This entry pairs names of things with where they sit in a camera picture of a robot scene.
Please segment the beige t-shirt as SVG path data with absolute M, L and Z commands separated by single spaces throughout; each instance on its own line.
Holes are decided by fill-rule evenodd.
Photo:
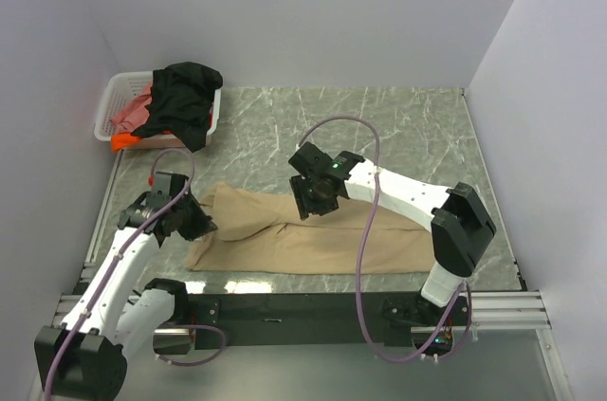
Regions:
M 191 244 L 191 271 L 352 274 L 362 250 L 364 274 L 427 272 L 430 233 L 414 221 L 370 204 L 341 199 L 339 209 L 301 220 L 290 195 L 218 183 L 200 198 L 218 230 Z

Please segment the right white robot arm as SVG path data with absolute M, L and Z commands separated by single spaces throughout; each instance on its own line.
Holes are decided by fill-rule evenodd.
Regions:
M 449 313 L 449 301 L 496 234 L 483 201 L 468 184 L 423 183 L 351 152 L 332 157 L 310 142 L 288 164 L 297 172 L 289 183 L 303 220 L 337 210 L 340 198 L 353 199 L 370 203 L 372 213 L 382 207 L 430 233 L 434 264 L 416 301 L 416 313 L 426 323 L 436 324 Z

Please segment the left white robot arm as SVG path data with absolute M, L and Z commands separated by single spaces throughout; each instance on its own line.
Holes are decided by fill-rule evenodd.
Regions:
M 162 324 L 189 326 L 185 283 L 154 279 L 135 303 L 129 298 L 143 269 L 173 233 L 192 241 L 216 229 L 193 198 L 191 179 L 157 172 L 151 189 L 124 210 L 110 252 L 76 305 L 34 341 L 44 398 L 113 400 L 128 359 Z

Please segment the orange t-shirt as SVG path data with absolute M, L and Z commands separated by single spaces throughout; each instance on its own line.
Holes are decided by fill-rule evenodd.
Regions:
M 130 133 L 114 134 L 110 138 L 110 147 L 113 153 L 117 153 L 124 149 L 137 147 L 142 140 L 142 137 L 133 136 Z

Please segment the pink t-shirt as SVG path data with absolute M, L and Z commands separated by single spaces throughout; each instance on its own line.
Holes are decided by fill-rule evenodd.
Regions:
M 138 96 L 110 119 L 118 134 L 130 134 L 147 121 L 149 117 L 147 105 L 152 102 L 151 88 L 151 83 L 146 84 Z

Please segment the black base beam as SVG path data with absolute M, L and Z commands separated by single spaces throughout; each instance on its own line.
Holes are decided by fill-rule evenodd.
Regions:
M 413 329 L 433 329 L 445 310 L 416 292 L 365 292 L 362 309 L 377 344 L 411 347 Z M 230 346 L 365 341 L 353 293 L 191 294 L 195 324 L 218 328 Z

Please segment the black t-shirt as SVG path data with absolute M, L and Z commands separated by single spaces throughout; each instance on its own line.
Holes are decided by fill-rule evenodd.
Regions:
M 203 64 L 183 62 L 154 70 L 152 100 L 145 106 L 149 117 L 132 135 L 148 138 L 168 132 L 191 152 L 201 150 L 211 127 L 214 94 L 222 86 L 222 75 Z

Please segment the white plastic basket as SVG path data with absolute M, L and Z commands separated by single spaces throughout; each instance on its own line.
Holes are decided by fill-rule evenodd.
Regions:
M 111 118 L 123 107 L 138 97 L 144 87 L 151 83 L 152 71 L 122 72 L 113 76 L 102 96 L 96 115 L 94 136 L 102 142 L 110 142 L 117 132 Z M 130 149 L 183 148 L 184 144 L 173 135 L 158 135 L 143 139 L 130 146 Z

